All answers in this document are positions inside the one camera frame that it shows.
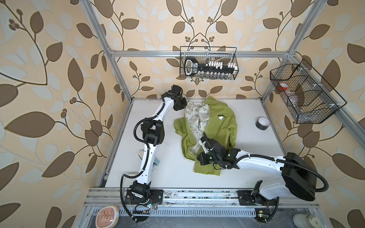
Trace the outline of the green jacket with patterned lining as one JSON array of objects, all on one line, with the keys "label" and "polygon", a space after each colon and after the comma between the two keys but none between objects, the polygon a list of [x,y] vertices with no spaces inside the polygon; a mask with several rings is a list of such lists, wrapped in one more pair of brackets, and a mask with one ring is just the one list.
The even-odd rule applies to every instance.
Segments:
[{"label": "green jacket with patterned lining", "polygon": [[193,172],[219,176],[217,165],[200,165],[198,155],[203,153],[199,139],[206,133],[207,137],[218,141],[229,150],[236,145],[238,125],[235,113],[224,102],[208,97],[202,102],[187,103],[184,117],[174,121],[175,132],[182,137],[182,154],[194,161]]}]

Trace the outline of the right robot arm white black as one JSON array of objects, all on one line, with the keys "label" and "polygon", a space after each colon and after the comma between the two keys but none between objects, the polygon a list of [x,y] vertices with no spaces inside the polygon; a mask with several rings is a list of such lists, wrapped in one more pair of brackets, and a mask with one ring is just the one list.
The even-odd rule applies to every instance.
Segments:
[{"label": "right robot arm white black", "polygon": [[274,179],[256,182],[252,191],[239,191],[239,200],[249,204],[269,207],[275,202],[270,214],[259,212],[256,221],[269,223],[279,207],[280,197],[293,195],[301,200],[314,201],[315,194],[329,189],[328,181],[297,154],[285,156],[266,156],[250,154],[246,151],[231,148],[225,149],[218,141],[204,135],[199,140],[203,152],[199,154],[200,165],[218,165],[222,170],[251,169],[268,173]]}]

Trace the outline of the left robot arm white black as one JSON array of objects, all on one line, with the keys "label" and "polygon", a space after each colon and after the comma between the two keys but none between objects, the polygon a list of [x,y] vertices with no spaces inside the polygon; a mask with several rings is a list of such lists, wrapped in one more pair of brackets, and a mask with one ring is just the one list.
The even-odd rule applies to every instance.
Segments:
[{"label": "left robot arm white black", "polygon": [[147,206],[153,204],[151,196],[151,175],[156,151],[164,140],[163,121],[168,112],[173,109],[179,111],[185,109],[187,100],[183,97],[183,89],[178,85],[172,85],[171,89],[161,95],[161,104],[151,117],[140,120],[134,127],[134,138],[144,144],[144,153],[139,173],[130,176],[123,174],[120,180],[120,199],[124,211],[135,223],[142,220],[138,219],[126,206],[123,199],[123,180],[133,179],[134,182],[126,190],[126,196],[129,196],[137,206]]}]

